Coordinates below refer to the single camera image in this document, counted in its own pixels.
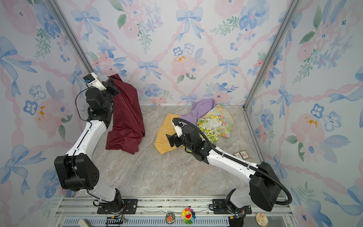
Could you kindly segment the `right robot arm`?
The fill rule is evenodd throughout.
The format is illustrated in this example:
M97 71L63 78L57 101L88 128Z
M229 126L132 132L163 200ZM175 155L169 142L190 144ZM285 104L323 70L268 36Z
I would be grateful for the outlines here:
M198 161L222 168L248 185L243 190L232 189L225 198L223 210L237 214L256 205L264 211L272 211L275 205L290 204L291 194L268 163L251 163L224 152L194 125L179 120L173 120L172 125L176 133L166 136L171 147L184 146Z

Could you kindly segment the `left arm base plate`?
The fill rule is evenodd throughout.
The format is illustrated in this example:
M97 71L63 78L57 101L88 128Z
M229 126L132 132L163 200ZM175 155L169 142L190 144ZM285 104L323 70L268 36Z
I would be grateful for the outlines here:
M97 205L97 214L136 214L138 199L122 199L121 201L104 202Z

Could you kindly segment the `maroon shirt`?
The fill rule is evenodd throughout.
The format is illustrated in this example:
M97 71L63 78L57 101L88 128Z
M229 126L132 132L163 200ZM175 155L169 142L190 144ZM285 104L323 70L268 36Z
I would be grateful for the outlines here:
M120 93L114 98L113 125L108 132L105 148L135 154L139 151L139 145L146 133L138 92L118 74L110 78Z

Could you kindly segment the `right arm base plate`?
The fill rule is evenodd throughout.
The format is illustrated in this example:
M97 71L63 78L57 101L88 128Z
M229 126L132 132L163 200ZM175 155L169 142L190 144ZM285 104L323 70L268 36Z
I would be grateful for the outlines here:
M231 214L231 215L252 214L250 206L237 208L230 201L226 202L225 199L213 199L212 203L209 205L209 209L213 211L214 214Z

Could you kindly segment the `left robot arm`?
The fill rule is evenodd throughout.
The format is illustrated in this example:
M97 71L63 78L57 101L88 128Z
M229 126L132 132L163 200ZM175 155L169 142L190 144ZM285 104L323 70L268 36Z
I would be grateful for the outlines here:
M113 99L120 91L112 78L103 83L90 75L84 79L91 85L86 90L89 105L86 126L73 147L55 159L54 167L63 189L85 190L95 198L94 206L106 213L120 214L125 207L120 191L100 179L99 170L92 161L95 147L111 123Z

